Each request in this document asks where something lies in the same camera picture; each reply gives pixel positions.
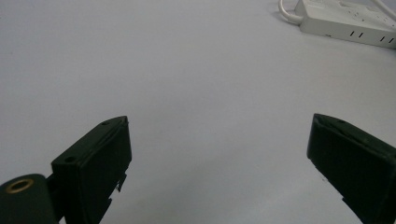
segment power strip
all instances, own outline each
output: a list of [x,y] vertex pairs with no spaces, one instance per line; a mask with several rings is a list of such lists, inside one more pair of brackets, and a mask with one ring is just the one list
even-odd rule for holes
[[377,7],[337,0],[300,0],[300,30],[362,44],[396,49],[396,21]]

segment screw hole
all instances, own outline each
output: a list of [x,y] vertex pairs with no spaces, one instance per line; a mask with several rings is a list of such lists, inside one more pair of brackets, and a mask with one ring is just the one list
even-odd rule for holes
[[66,159],[64,159],[65,162],[72,162],[75,160],[76,160],[76,157],[67,157]]
[[8,185],[6,188],[7,193],[18,193],[23,190],[29,189],[35,181],[33,179],[21,179]]

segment white table surface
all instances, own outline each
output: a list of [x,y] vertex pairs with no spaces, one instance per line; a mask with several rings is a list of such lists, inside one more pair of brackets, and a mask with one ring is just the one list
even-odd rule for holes
[[276,0],[2,1],[0,182],[126,115],[101,223],[361,223],[306,157],[311,121],[396,146],[395,85],[395,50],[303,34]]

